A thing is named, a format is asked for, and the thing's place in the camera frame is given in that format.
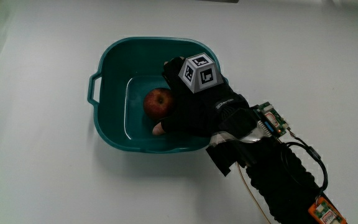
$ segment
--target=black glove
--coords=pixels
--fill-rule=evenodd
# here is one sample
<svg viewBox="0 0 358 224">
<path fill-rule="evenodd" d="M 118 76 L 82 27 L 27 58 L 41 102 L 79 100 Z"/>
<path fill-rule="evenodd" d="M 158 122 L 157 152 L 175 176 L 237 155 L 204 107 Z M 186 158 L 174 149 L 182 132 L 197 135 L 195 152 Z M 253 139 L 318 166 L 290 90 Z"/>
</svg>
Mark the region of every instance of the black glove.
<svg viewBox="0 0 358 224">
<path fill-rule="evenodd" d="M 184 62 L 185 59 L 177 57 L 163 67 L 162 76 L 178 103 L 173 114 L 160 120 L 161 124 L 157 126 L 161 125 L 165 132 L 184 131 L 195 136 L 211 137 L 219 131 L 218 124 L 225 116 L 237 108 L 249 108 L 248 102 L 233 92 L 223 76 L 224 83 L 192 93 L 178 76 Z M 226 98 L 235 100 L 217 110 L 215 104 Z"/>
</svg>

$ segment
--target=green circuit board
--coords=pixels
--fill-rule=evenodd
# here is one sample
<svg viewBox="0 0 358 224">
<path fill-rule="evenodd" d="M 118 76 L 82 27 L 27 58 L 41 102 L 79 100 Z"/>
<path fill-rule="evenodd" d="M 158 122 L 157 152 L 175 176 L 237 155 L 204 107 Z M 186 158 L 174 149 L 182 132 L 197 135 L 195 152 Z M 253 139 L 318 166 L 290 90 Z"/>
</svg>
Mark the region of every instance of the green circuit board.
<svg viewBox="0 0 358 224">
<path fill-rule="evenodd" d="M 273 105 L 269 102 L 259 105 L 256 112 L 262 118 L 270 132 L 272 132 L 272 134 L 276 137 L 283 136 L 287 133 L 286 129 L 290 130 L 287 122 L 277 113 Z"/>
</svg>

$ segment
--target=black cable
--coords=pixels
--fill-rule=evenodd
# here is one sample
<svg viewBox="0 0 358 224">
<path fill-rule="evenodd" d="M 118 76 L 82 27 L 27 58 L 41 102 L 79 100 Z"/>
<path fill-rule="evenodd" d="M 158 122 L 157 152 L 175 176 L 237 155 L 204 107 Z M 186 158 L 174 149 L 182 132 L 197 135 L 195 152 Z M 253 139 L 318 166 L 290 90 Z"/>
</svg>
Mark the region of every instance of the black cable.
<svg viewBox="0 0 358 224">
<path fill-rule="evenodd" d="M 299 146 L 299 147 L 303 148 L 320 165 L 320 167 L 323 171 L 323 175 L 324 175 L 323 185 L 321 187 L 310 187 L 310 186 L 304 186 L 303 184 L 299 183 L 299 181 L 297 181 L 296 178 L 294 178 L 292 173 L 289 171 L 287 155 L 286 154 L 283 155 L 283 151 L 281 151 L 281 160 L 282 160 L 283 166 L 284 166 L 285 170 L 289 173 L 289 175 L 292 177 L 292 179 L 300 186 L 309 187 L 313 190 L 319 189 L 319 193 L 316 196 L 316 200 L 317 200 L 323 194 L 324 190 L 327 189 L 327 186 L 328 186 L 328 174 L 327 174 L 326 167 L 325 167 L 324 163 L 321 161 L 320 155 L 311 146 L 308 146 L 304 141 L 302 141 L 302 139 L 296 137 L 293 133 L 291 133 L 291 136 L 293 138 L 295 138 L 296 140 L 298 140 L 299 142 L 302 142 L 302 144 L 300 144 L 298 142 L 286 142 L 285 144 L 287 145 L 287 147 Z"/>
</svg>

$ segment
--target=wire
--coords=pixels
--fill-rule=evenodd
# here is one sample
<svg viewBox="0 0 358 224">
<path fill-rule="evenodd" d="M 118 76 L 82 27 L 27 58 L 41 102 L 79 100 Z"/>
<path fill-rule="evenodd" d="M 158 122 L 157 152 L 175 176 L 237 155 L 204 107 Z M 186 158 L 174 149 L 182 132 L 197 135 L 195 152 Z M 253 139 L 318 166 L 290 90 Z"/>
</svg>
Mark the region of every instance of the wire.
<svg viewBox="0 0 358 224">
<path fill-rule="evenodd" d="M 262 215 L 265 217 L 266 219 L 266 222 L 268 224 L 272 224 L 269 219 L 267 218 L 266 214 L 264 213 L 264 211 L 262 210 L 262 208 L 260 207 L 259 203 L 256 201 L 255 197 L 254 197 L 254 194 L 251 192 L 251 190 L 249 189 L 248 187 L 248 184 L 246 182 L 246 180 L 244 179 L 244 176 L 242 175 L 242 171 L 241 171 L 241 168 L 240 168 L 240 165 L 238 162 L 236 162 L 236 165 L 237 165 L 237 169 L 239 170 L 239 173 L 240 173 L 240 176 L 241 176 L 241 179 L 242 179 L 242 182 L 244 183 L 244 185 L 246 186 L 247 190 L 248 190 L 248 193 L 251 195 L 252 199 L 254 200 L 254 202 L 256 203 L 256 206 L 258 206 L 260 212 L 262 212 Z"/>
<path fill-rule="evenodd" d="M 327 174 L 327 169 L 324 165 L 324 163 L 322 162 L 321 158 L 320 158 L 320 155 L 317 154 L 317 152 L 311 147 L 311 146 L 308 146 L 304 141 L 302 141 L 302 139 L 298 138 L 295 136 L 294 133 L 292 133 L 291 131 L 290 132 L 290 135 L 291 137 L 295 138 L 296 140 L 298 140 L 299 142 L 302 142 L 302 144 L 300 143 L 297 143 L 297 142 L 286 142 L 285 144 L 288 146 L 288 147 L 291 147 L 291 146 L 299 146 L 299 147 L 302 147 L 321 167 L 321 170 L 323 171 L 323 175 L 324 175 L 324 180 L 323 180 L 323 185 L 321 187 L 317 187 L 317 188 L 312 188 L 312 187 L 309 187 L 311 189 L 320 189 L 318 195 L 316 196 L 316 204 L 317 204 L 317 200 L 320 198 L 320 196 L 323 194 L 323 192 L 327 189 L 328 187 L 328 174 Z M 281 151 L 281 160 L 282 160 L 282 163 L 284 165 L 284 168 L 285 170 L 291 175 L 292 179 L 299 185 L 301 185 L 302 187 L 305 187 L 304 185 L 302 185 L 301 183 L 299 183 L 295 178 L 294 176 L 292 176 L 292 174 L 289 172 L 289 169 L 288 169 L 288 161 L 287 161 L 287 155 L 285 155 L 285 162 L 283 160 L 283 151 Z"/>
</svg>

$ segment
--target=white tabletop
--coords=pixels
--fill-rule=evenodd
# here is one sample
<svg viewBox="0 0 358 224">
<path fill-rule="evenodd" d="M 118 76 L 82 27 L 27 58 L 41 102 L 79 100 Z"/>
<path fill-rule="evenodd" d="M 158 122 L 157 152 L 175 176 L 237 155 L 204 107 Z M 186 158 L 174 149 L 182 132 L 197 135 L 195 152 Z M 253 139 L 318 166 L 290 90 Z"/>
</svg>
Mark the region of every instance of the white tabletop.
<svg viewBox="0 0 358 224">
<path fill-rule="evenodd" d="M 265 223 L 236 168 L 224 177 L 204 149 L 130 153 L 99 137 L 89 77 L 106 48 L 132 36 L 211 48 L 234 90 L 271 102 L 318 150 L 326 194 L 358 223 L 358 5 L 16 2 L 0 54 L 0 223 Z"/>
</svg>

